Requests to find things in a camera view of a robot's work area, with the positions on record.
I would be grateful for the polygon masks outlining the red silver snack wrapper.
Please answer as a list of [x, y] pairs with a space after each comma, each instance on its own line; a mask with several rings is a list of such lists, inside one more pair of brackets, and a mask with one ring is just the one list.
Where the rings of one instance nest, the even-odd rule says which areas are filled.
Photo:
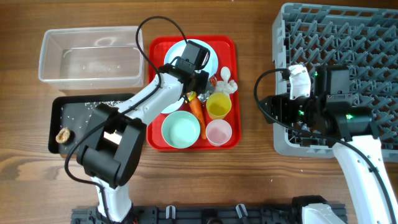
[[209, 97], [210, 95], [214, 92], [215, 87], [216, 87], [216, 83], [217, 83], [217, 78], [216, 75], [211, 76], [207, 83], [206, 83], [206, 88], [205, 91], [203, 93], [200, 93], [198, 95], [198, 99], [204, 103]]

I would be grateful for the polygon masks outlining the yellow plastic cup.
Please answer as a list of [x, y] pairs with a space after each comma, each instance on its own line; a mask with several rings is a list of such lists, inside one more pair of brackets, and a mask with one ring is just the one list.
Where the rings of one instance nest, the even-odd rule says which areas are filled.
[[214, 93], [206, 101], [206, 110], [211, 119], [223, 119], [231, 108], [232, 102], [224, 93]]

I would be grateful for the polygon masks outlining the light blue bowl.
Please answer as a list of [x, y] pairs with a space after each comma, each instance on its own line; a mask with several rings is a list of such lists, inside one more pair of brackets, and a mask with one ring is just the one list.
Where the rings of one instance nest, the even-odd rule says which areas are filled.
[[169, 105], [166, 107], [164, 110], [162, 110], [162, 114], [170, 114], [173, 113], [174, 111], [177, 111], [181, 108], [181, 106], [184, 104], [184, 98], [179, 99], [175, 103]]

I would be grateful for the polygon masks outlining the white tissue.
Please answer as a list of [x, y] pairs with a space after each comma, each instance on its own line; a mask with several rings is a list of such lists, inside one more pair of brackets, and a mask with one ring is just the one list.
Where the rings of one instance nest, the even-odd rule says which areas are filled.
[[234, 80], [231, 80], [229, 82], [217, 81], [214, 92], [215, 93], [220, 92], [224, 93], [225, 95], [230, 95], [236, 92], [237, 90], [238, 90], [238, 85]]

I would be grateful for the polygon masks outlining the pile of white rice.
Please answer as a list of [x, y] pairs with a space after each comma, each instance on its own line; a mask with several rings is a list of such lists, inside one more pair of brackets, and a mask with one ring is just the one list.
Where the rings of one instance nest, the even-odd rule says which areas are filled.
[[67, 103], [62, 106], [62, 115], [60, 116], [61, 125], [63, 127], [71, 127], [87, 125], [93, 110], [100, 104], [114, 107], [121, 101], [92, 101], [83, 103]]

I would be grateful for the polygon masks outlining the brown round food piece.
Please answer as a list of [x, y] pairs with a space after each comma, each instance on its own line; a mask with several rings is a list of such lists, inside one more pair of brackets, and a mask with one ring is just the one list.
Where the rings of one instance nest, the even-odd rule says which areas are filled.
[[65, 144], [68, 142], [71, 136], [71, 131], [68, 128], [62, 128], [55, 137], [55, 140], [59, 144]]

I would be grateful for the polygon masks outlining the yellow snack wrapper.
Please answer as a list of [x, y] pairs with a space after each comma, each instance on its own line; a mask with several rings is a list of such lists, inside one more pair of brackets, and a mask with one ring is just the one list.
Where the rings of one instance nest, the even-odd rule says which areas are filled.
[[197, 93], [195, 91], [191, 91], [186, 94], [185, 102], [189, 103], [191, 102], [195, 97], [197, 96]]

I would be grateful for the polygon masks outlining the grey dishwasher rack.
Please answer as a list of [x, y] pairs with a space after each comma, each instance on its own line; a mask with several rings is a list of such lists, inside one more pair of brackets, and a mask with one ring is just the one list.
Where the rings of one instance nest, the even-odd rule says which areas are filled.
[[272, 25], [276, 68], [349, 68], [355, 106], [372, 109], [382, 156], [397, 162], [397, 10], [286, 3]]

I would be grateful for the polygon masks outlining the orange carrot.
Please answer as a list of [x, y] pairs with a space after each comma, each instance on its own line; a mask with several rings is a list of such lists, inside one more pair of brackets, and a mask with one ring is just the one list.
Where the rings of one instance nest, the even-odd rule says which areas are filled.
[[202, 112], [202, 105], [197, 98], [193, 98], [189, 102], [190, 109], [192, 114], [197, 118], [200, 124], [200, 136], [202, 139], [206, 139], [206, 124], [205, 119]]

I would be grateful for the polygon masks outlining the white plastic spoon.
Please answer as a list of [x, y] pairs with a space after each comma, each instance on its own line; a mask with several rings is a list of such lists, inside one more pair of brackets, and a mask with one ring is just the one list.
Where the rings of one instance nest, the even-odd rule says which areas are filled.
[[220, 71], [221, 78], [224, 82], [228, 83], [231, 78], [231, 71], [228, 67], [223, 67]]

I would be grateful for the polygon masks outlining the light blue plate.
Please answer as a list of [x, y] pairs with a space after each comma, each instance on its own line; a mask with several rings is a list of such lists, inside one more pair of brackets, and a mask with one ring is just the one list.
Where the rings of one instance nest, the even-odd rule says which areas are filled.
[[[217, 73], [218, 71], [218, 56], [214, 49], [207, 44], [204, 41], [198, 40], [198, 39], [190, 39], [191, 41], [200, 44], [204, 47], [206, 47], [210, 51], [210, 59], [207, 63], [207, 65], [204, 67], [204, 71], [208, 72], [210, 76], [213, 76]], [[170, 63], [176, 56], [181, 56], [183, 53], [183, 50], [185, 49], [186, 43], [184, 40], [181, 40], [177, 42], [176, 44], [173, 44], [171, 48], [169, 48], [168, 52], [165, 55], [164, 58], [164, 64]]]

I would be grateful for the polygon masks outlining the red tray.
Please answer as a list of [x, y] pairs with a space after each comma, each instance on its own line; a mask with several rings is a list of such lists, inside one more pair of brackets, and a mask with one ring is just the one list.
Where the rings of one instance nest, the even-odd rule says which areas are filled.
[[[218, 56], [218, 71], [215, 74], [217, 79], [221, 78], [220, 71], [223, 67], [228, 67], [231, 71], [231, 79], [238, 81], [237, 63], [236, 63], [236, 47], [235, 43], [225, 35], [189, 35], [190, 39], [198, 39], [209, 44]], [[156, 67], [164, 65], [164, 58], [169, 48], [177, 42], [183, 40], [181, 36], [163, 36], [152, 41], [149, 47], [149, 58]], [[241, 140], [241, 112], [239, 104], [239, 92], [236, 91], [230, 95], [232, 109], [224, 118], [232, 127], [233, 133], [231, 139], [222, 146], [213, 146], [209, 141], [198, 138], [197, 142], [186, 148], [186, 151], [202, 151], [202, 150], [223, 150], [232, 149], [237, 146]], [[178, 149], [169, 146], [161, 135], [161, 126], [166, 118], [165, 114], [161, 114], [147, 127], [148, 144], [161, 152], [172, 152]]]

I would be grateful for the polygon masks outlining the pink plastic cup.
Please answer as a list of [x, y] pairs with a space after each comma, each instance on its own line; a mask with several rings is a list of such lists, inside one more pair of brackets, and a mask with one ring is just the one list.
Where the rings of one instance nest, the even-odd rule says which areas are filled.
[[207, 140], [213, 146], [226, 144], [231, 139], [232, 133], [231, 125], [223, 119], [213, 120], [206, 127]]

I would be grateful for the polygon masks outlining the black tray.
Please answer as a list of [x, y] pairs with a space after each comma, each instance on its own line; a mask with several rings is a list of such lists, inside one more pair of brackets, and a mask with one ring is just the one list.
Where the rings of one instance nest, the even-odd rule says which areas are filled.
[[[101, 103], [116, 106], [134, 95], [132, 93], [118, 93], [107, 95], [61, 96], [52, 104], [48, 149], [53, 154], [67, 154], [72, 146], [85, 133], [93, 110]], [[61, 129], [70, 131], [70, 138], [66, 143], [56, 141]]]

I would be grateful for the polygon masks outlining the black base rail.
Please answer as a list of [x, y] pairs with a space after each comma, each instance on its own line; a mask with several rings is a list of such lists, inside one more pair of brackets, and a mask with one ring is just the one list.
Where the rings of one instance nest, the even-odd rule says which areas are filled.
[[[344, 204], [330, 205], [336, 216], [348, 223], [346, 209]], [[166, 208], [158, 207], [133, 207], [132, 217], [127, 220], [136, 218], [138, 223], [198, 223], [205, 224], [210, 220], [219, 219], [222, 223], [299, 223], [301, 218], [298, 217], [298, 209], [292, 208], [287, 204], [279, 204], [275, 207], [247, 207], [247, 221], [243, 221], [244, 217], [239, 218], [235, 207], [200, 207], [200, 208], [176, 208], [175, 218], [166, 218]], [[97, 218], [101, 214], [96, 211], [96, 207], [87, 209], [72, 210], [70, 223], [105, 223], [106, 218]]]

